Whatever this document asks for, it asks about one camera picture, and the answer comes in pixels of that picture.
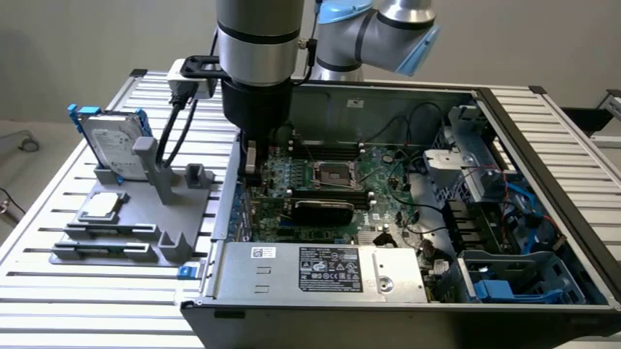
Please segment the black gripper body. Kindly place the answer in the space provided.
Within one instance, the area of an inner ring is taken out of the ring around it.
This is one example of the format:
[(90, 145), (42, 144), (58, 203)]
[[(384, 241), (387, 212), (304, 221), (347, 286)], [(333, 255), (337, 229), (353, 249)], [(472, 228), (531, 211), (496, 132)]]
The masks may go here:
[(251, 86), (232, 79), (221, 80), (221, 106), (225, 118), (257, 145), (268, 144), (269, 132), (289, 115), (292, 81), (265, 87)]

